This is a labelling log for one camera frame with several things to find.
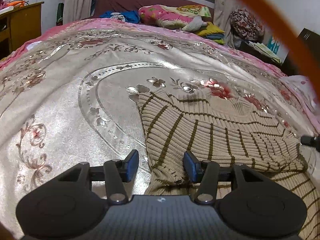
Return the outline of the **beige striped knit sweater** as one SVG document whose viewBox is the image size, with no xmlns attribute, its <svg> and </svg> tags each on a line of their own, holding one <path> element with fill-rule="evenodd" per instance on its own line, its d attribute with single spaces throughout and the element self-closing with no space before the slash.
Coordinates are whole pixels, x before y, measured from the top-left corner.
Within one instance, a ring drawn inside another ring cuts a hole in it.
<svg viewBox="0 0 320 240">
<path fill-rule="evenodd" d="M 299 196 L 307 207 L 302 239 L 319 239 L 319 191 L 307 174 L 311 150 L 297 132 L 248 101 L 221 99 L 202 89 L 174 95 L 162 89 L 139 94 L 139 109 L 151 178 L 146 194 L 189 194 L 185 151 L 221 167 L 243 163 L 265 172 Z"/>
</svg>

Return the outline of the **polka dot pink pillow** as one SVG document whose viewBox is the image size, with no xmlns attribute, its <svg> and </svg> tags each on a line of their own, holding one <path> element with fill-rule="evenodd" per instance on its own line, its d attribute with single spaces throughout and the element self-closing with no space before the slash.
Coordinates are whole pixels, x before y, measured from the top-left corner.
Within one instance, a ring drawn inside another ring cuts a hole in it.
<svg viewBox="0 0 320 240">
<path fill-rule="evenodd" d="M 319 115 L 319 101 L 311 82 L 306 76 L 285 76 L 282 77 L 281 80 L 303 99 L 304 103 L 314 115 Z"/>
</svg>

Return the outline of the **stack of papers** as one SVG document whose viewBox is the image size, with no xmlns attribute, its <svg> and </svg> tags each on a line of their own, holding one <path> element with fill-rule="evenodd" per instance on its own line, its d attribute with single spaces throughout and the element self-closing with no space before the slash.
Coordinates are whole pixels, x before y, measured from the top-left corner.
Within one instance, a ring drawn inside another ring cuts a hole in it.
<svg viewBox="0 0 320 240">
<path fill-rule="evenodd" d="M 255 43 L 255 42 L 249 41 L 248 45 L 254 50 L 258 51 L 259 53 L 265 55 L 266 57 L 269 57 L 272 61 L 278 64 L 282 63 L 281 59 L 263 43 L 259 43 L 259 42 Z"/>
</svg>

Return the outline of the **floral satin bedspread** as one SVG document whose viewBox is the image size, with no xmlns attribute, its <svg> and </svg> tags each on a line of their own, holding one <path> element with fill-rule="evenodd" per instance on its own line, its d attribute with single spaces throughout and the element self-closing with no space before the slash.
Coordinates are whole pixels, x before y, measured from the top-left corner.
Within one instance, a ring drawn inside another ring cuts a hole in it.
<svg viewBox="0 0 320 240">
<path fill-rule="evenodd" d="M 317 135 L 319 115 L 285 76 L 182 31 L 107 19 L 53 28 L 1 63 L 1 223 L 20 238 L 15 211 L 26 194 L 77 163 L 100 166 L 132 149 L 140 163 L 129 193 L 146 193 L 151 170 L 137 106 L 142 92 L 208 89 L 274 115 L 298 139 Z M 319 156 L 308 149 L 307 174 L 319 191 Z"/>
</svg>

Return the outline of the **dark floral bundle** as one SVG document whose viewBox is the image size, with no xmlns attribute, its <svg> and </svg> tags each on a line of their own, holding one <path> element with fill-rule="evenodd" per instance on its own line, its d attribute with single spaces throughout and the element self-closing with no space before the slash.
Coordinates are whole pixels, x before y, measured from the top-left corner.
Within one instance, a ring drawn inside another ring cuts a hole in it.
<svg viewBox="0 0 320 240">
<path fill-rule="evenodd" d="M 236 33 L 247 41 L 259 41 L 265 34 L 263 24 L 246 9 L 236 9 L 231 12 L 230 24 Z"/>
</svg>

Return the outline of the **yellow folded blanket stack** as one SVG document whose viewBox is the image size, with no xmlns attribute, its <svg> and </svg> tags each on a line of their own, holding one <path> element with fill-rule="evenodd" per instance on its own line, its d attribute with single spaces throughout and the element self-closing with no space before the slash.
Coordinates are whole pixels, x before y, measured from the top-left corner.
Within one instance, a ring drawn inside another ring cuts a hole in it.
<svg viewBox="0 0 320 240">
<path fill-rule="evenodd" d="M 224 45 L 225 32 L 212 22 L 206 22 L 206 24 L 206 26 L 203 26 L 199 30 L 195 31 L 194 34 L 202 38 L 215 41 L 220 45 Z"/>
</svg>

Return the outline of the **beige right curtain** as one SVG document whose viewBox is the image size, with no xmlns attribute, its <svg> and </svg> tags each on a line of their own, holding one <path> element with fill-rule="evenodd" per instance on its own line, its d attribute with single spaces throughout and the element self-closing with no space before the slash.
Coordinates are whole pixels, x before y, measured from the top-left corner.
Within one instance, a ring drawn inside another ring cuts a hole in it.
<svg viewBox="0 0 320 240">
<path fill-rule="evenodd" d="M 214 16 L 213 23 L 225 32 L 225 46 L 236 48 L 234 41 L 235 34 L 232 33 L 230 24 L 230 14 L 236 9 L 247 9 L 240 0 L 214 0 Z"/>
</svg>

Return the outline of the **beige curtain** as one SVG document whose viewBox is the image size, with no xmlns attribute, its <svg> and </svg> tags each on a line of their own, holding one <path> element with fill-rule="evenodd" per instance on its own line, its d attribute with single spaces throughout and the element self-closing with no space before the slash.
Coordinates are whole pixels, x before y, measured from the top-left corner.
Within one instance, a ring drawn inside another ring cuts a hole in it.
<svg viewBox="0 0 320 240">
<path fill-rule="evenodd" d="M 63 23 L 71 23 L 88 18 L 91 14 L 92 0 L 65 0 Z"/>
<path fill-rule="evenodd" d="M 225 32 L 225 46 L 236 48 L 234 41 L 235 34 L 232 33 L 230 24 L 230 14 L 236 9 L 247 9 L 240 0 L 214 0 L 214 16 L 213 23 Z"/>
</svg>

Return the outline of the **wooden bedside desk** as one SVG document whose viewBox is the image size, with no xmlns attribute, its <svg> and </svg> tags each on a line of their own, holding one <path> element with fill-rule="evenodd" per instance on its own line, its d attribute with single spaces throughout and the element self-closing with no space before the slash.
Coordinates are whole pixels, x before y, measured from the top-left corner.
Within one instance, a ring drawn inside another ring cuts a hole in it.
<svg viewBox="0 0 320 240">
<path fill-rule="evenodd" d="M 33 3 L 1 14 L 1 59 L 25 42 L 41 36 L 43 3 Z"/>
</svg>

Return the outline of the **blue crumpled cloth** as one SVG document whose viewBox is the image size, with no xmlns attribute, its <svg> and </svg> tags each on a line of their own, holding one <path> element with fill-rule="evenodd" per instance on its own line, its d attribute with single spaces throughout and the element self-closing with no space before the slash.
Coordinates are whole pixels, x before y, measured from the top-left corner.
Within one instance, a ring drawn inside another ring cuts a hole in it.
<svg viewBox="0 0 320 240">
<path fill-rule="evenodd" d="M 111 18 L 111 19 L 122 21 L 122 22 L 128 22 L 128 23 L 134 23 L 134 24 L 137 24 L 140 22 L 140 16 L 137 11 L 122 11 L 122 12 L 106 11 L 99 17 Z"/>
</svg>

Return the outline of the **beige left curtain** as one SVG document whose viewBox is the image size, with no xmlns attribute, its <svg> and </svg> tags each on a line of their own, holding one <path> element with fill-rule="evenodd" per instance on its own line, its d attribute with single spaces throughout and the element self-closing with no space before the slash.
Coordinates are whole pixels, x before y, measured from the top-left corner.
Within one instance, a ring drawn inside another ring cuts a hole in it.
<svg viewBox="0 0 320 240">
<path fill-rule="evenodd" d="M 92 0 L 65 0 L 63 23 L 71 23 L 88 18 L 91 14 Z"/>
</svg>

